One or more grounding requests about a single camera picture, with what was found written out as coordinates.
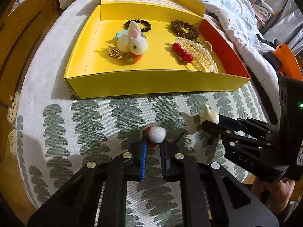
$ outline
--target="white bunny plush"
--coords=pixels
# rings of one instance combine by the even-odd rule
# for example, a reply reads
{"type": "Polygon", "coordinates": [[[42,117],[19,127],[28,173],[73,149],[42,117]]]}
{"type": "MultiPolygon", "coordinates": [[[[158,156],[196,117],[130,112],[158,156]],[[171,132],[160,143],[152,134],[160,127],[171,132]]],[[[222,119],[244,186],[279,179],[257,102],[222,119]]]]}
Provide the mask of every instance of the white bunny plush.
{"type": "Polygon", "coordinates": [[[148,48],[146,39],[141,36],[139,25],[133,20],[129,23],[128,30],[117,33],[116,39],[117,47],[122,52],[130,54],[133,63],[134,57],[141,56],[148,48]]]}

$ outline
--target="red bead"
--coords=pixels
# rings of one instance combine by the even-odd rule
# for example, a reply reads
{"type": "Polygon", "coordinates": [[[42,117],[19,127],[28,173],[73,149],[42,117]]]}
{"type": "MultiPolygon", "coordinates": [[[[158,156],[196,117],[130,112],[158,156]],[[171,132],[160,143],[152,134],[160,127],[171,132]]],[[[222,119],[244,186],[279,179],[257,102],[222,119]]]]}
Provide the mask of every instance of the red bead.
{"type": "Polygon", "coordinates": [[[180,55],[181,57],[183,57],[184,55],[186,55],[186,50],[185,49],[179,49],[178,50],[178,55],[180,55]]]}
{"type": "Polygon", "coordinates": [[[174,44],[172,45],[172,50],[173,50],[173,51],[178,51],[179,49],[181,49],[181,44],[179,44],[179,43],[174,43],[174,44]]]}
{"type": "Polygon", "coordinates": [[[192,62],[193,57],[192,57],[192,55],[191,55],[191,54],[186,54],[186,55],[184,55],[184,56],[183,56],[183,60],[184,60],[184,61],[185,61],[185,63],[187,64],[187,63],[192,62]]]}

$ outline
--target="human hand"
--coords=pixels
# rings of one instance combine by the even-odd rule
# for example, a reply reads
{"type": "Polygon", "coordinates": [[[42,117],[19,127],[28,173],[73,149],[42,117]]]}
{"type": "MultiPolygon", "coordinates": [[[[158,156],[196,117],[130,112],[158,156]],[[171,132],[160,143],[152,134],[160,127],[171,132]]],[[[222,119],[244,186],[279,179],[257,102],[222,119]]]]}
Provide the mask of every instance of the human hand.
{"type": "Polygon", "coordinates": [[[266,183],[261,181],[259,178],[255,178],[251,192],[258,198],[261,198],[261,193],[267,189],[270,192],[268,208],[275,214],[278,215],[282,212],[292,195],[294,190],[295,181],[287,179],[285,182],[279,180],[274,183],[266,183]]]}

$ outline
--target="metal screw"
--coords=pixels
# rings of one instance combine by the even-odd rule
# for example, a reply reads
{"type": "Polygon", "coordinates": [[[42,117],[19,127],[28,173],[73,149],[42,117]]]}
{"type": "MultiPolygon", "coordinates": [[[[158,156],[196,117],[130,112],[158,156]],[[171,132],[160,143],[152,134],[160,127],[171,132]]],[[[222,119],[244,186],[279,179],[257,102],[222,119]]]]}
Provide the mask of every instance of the metal screw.
{"type": "Polygon", "coordinates": [[[210,166],[213,168],[213,169],[219,169],[220,168],[220,164],[218,162],[213,162],[210,164],[210,166]]]}
{"type": "Polygon", "coordinates": [[[183,159],[184,158],[184,154],[182,154],[182,153],[176,153],[175,154],[175,158],[176,159],[183,159]]]}
{"type": "Polygon", "coordinates": [[[94,162],[94,161],[87,162],[86,166],[88,168],[94,168],[96,166],[96,162],[94,162]]]}
{"type": "Polygon", "coordinates": [[[129,159],[132,157],[132,153],[130,152],[125,152],[124,154],[122,154],[123,158],[129,159]]]}

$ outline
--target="white pom pom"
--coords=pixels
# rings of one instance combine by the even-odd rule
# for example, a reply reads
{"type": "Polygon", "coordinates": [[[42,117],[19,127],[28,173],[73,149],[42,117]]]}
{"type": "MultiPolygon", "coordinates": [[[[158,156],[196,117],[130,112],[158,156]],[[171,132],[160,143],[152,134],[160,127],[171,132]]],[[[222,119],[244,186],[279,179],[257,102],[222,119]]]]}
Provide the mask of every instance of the white pom pom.
{"type": "Polygon", "coordinates": [[[164,141],[166,135],[166,131],[162,127],[154,126],[151,127],[148,137],[154,143],[161,143],[164,141]]]}
{"type": "Polygon", "coordinates": [[[141,55],[148,49],[147,40],[144,37],[139,37],[129,42],[129,50],[135,55],[141,55]]]}

